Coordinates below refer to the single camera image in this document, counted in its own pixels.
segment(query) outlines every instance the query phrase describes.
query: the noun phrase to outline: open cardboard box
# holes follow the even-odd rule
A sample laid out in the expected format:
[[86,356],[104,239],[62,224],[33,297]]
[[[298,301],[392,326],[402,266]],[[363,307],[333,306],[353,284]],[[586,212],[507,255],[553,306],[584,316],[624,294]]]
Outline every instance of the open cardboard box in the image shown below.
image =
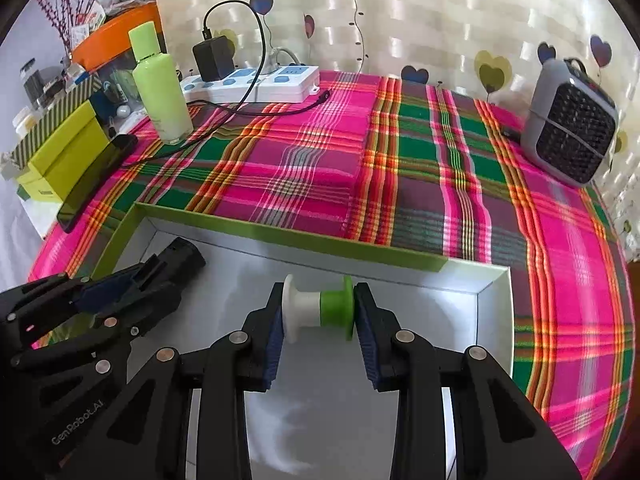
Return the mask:
[[[372,246],[137,203],[114,233],[94,272],[100,278],[152,254],[175,237],[192,241],[207,262],[178,310],[132,342],[129,378],[162,347],[208,348],[265,306],[274,282],[295,276],[300,290],[341,288],[342,276],[367,282],[376,304],[434,346],[462,352],[478,344],[513,371],[513,303],[506,267]],[[187,478],[195,478],[199,392],[194,392]],[[443,389],[446,467],[455,478],[449,391]],[[388,479],[398,393],[367,380],[357,335],[302,329],[284,343],[278,375],[265,394],[245,394],[255,480]]]

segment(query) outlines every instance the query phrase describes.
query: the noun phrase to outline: power strip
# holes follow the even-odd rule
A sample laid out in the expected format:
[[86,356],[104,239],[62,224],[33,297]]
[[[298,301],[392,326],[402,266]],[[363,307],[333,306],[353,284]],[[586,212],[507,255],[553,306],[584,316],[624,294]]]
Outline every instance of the power strip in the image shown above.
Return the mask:
[[[182,83],[187,102],[204,99],[216,104],[237,103],[249,89],[255,68],[239,68],[220,81],[205,82],[199,75]],[[320,69],[317,66],[283,66],[276,72],[261,75],[247,103],[301,103],[320,91]]]

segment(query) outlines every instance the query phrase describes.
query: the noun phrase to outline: lime green lotion bottle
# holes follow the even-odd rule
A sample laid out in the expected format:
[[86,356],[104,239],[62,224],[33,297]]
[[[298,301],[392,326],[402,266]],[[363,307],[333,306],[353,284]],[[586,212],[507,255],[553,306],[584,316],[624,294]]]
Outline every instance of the lime green lotion bottle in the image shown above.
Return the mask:
[[174,60],[160,52],[154,22],[129,31],[138,66],[133,71],[142,104],[165,144],[178,144],[193,131],[187,103],[175,73]]

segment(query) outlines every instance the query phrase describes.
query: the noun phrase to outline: gray space heater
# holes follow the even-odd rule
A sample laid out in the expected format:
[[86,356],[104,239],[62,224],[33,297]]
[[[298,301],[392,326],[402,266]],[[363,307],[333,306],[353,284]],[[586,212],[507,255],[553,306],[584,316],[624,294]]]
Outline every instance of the gray space heater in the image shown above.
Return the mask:
[[544,63],[520,144],[537,167],[569,186],[588,184],[616,130],[616,105],[569,60]]

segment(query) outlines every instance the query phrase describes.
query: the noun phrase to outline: heart decoration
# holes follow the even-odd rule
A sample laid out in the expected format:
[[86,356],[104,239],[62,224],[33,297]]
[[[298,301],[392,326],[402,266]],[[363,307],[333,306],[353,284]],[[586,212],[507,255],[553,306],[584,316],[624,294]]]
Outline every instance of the heart decoration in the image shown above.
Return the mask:
[[416,70],[412,65],[407,65],[402,69],[400,77],[405,81],[413,81],[414,83],[426,85],[429,81],[429,72],[425,68]]
[[497,92],[506,85],[513,75],[513,69],[508,59],[502,56],[494,57],[486,50],[481,50],[474,61],[476,75],[487,93]]
[[600,36],[597,36],[596,34],[591,37],[590,43],[591,52],[593,53],[593,57],[600,68],[604,68],[611,63],[613,52],[609,43],[602,41]]
[[625,130],[620,130],[616,135],[616,147],[613,148],[614,153],[620,153],[626,150],[626,145],[628,143],[628,135]]
[[316,30],[316,22],[314,21],[313,17],[311,17],[309,14],[306,14],[305,15],[305,32],[306,32],[306,38],[308,40],[311,39],[315,30]]
[[215,30],[213,32],[214,38],[218,38],[220,36],[225,36],[228,39],[229,50],[231,51],[231,57],[233,57],[236,54],[236,49],[238,48],[238,36],[230,28],[223,28],[222,30]]
[[538,59],[540,64],[544,64],[549,59],[556,58],[556,48],[543,41],[538,45]]
[[273,7],[273,0],[249,0],[249,5],[258,14],[266,16]]

